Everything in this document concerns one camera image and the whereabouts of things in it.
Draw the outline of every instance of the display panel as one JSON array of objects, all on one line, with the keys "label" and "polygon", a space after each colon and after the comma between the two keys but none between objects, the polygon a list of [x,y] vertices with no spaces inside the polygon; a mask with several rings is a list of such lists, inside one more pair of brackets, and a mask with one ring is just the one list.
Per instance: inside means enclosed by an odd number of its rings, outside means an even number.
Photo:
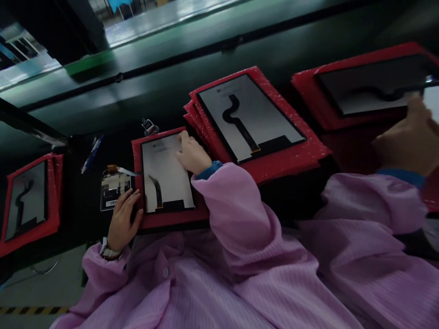
[{"label": "display panel", "polygon": [[416,86],[437,73],[424,55],[405,56],[373,64],[315,74],[327,98],[341,116],[407,106]]},{"label": "display panel", "polygon": [[306,140],[248,74],[197,93],[197,98],[237,163]]},{"label": "display panel", "polygon": [[142,145],[143,183],[147,213],[195,209],[189,173],[178,162],[178,133]]},{"label": "display panel", "polygon": [[47,219],[46,161],[13,180],[5,241],[9,241]]}]

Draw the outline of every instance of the black workbench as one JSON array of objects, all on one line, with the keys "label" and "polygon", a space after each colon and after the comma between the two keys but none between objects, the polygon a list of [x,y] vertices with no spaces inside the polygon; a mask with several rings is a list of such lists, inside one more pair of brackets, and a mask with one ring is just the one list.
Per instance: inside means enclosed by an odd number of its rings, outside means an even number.
[{"label": "black workbench", "polygon": [[[290,100],[294,107],[300,109],[301,115],[313,129],[318,130],[313,119],[307,114],[300,98],[291,84],[279,86],[278,89]],[[187,126],[189,132],[195,134],[183,118],[185,111],[181,108],[178,116],[172,118],[151,117],[161,131]],[[100,211],[100,186],[102,172],[107,165],[116,164],[128,170],[134,170],[131,141],[144,136],[141,119],[131,124],[116,127],[111,130],[77,136],[71,140],[71,146],[64,153],[63,192],[61,207],[61,225],[56,234],[23,246],[19,250],[0,259],[2,272],[14,273],[20,269],[56,256],[72,248],[94,242],[106,236],[111,221],[112,211]],[[90,170],[83,175],[80,169],[91,150],[95,136],[104,134]],[[49,153],[50,147],[41,149],[40,156]],[[37,159],[21,159],[8,164],[2,171],[0,183],[0,199],[5,200],[7,181],[6,175]],[[322,206],[320,193],[327,179],[337,171],[332,159],[321,161],[321,168],[308,171],[297,176],[287,176],[260,187],[262,200],[278,215],[281,223],[294,226],[294,220],[311,218]],[[0,213],[4,213],[4,201],[0,205]],[[165,228],[154,228],[141,231],[139,234],[155,233],[158,231],[173,231],[195,228],[206,228],[209,221],[195,222]]]}]

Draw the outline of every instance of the worker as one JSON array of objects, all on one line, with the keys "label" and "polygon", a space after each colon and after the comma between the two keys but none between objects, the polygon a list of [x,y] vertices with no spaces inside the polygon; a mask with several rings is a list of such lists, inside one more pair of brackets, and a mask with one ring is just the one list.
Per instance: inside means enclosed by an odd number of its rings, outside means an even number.
[{"label": "worker", "polygon": [[141,193],[123,194],[108,237],[84,256],[82,299],[52,328],[439,328],[439,270],[393,237],[422,227],[418,189],[439,165],[439,129],[419,95],[375,140],[382,169],[332,176],[300,242],[244,169],[180,139],[211,229],[138,236],[131,250]]}]

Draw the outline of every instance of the blue pen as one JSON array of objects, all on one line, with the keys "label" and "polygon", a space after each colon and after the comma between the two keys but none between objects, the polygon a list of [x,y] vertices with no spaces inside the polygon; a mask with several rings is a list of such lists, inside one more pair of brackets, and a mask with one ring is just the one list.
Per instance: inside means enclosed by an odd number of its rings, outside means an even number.
[{"label": "blue pen", "polygon": [[95,158],[97,149],[99,148],[99,145],[101,145],[102,139],[104,138],[104,135],[101,135],[100,138],[96,141],[95,145],[91,149],[90,155],[88,156],[86,162],[82,166],[81,174],[85,173],[87,169],[90,168],[91,163],[93,162],[93,159]]}]

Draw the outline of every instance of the watch strap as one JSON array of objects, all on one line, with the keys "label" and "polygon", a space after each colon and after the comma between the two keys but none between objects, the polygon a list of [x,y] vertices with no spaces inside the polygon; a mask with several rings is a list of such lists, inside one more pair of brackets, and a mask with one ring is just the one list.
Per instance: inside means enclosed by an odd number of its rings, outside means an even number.
[{"label": "watch strap", "polygon": [[102,248],[101,248],[101,252],[99,253],[103,258],[107,259],[107,260],[115,260],[115,259],[120,259],[122,257],[123,251],[114,251],[111,250],[107,247],[108,245],[108,241],[107,238],[104,237],[102,239]]}]

